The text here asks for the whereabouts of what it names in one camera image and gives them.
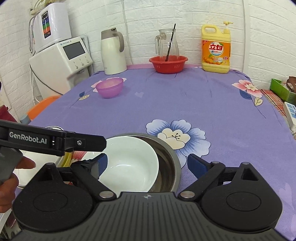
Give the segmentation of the person's left hand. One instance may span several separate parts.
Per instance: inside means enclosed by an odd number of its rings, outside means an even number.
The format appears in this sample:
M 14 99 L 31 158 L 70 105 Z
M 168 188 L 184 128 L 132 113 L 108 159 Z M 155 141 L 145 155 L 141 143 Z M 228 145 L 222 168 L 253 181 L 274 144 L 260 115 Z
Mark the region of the person's left hand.
M 27 157 L 23 157 L 16 166 L 16 169 L 33 169 L 36 167 L 34 161 Z M 15 199 L 15 191 L 19 184 L 18 177 L 12 173 L 10 178 L 6 180 L 0 188 L 0 213 L 7 212 L 12 207 Z

